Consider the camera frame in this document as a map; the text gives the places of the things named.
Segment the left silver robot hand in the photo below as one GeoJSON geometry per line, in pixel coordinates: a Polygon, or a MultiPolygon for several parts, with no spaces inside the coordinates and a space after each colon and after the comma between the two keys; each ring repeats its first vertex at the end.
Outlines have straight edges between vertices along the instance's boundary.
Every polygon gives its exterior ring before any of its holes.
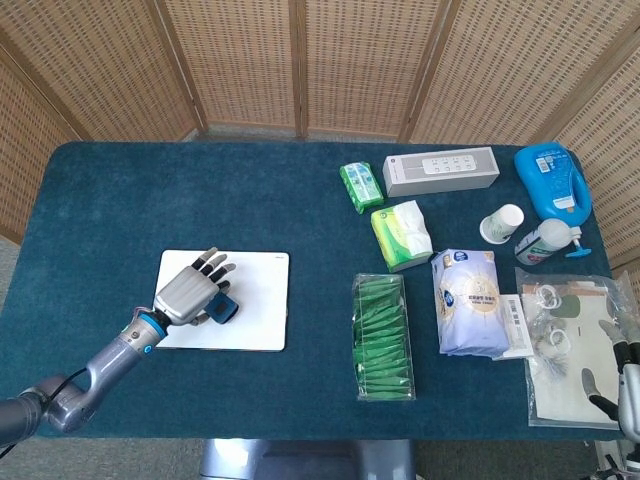
{"type": "Polygon", "coordinates": [[[152,314],[162,326],[192,323],[214,297],[229,287],[226,276],[236,268],[216,247],[180,270],[155,295],[152,314]]]}

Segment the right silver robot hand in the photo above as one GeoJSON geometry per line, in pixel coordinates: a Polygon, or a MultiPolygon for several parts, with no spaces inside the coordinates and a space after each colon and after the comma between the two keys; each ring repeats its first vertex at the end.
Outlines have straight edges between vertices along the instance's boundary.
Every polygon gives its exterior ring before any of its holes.
{"type": "Polygon", "coordinates": [[[593,372],[581,371],[584,393],[591,404],[615,421],[624,436],[639,444],[639,323],[630,312],[618,311],[615,319],[600,320],[600,328],[612,344],[618,373],[618,403],[597,389],[593,372]]]}

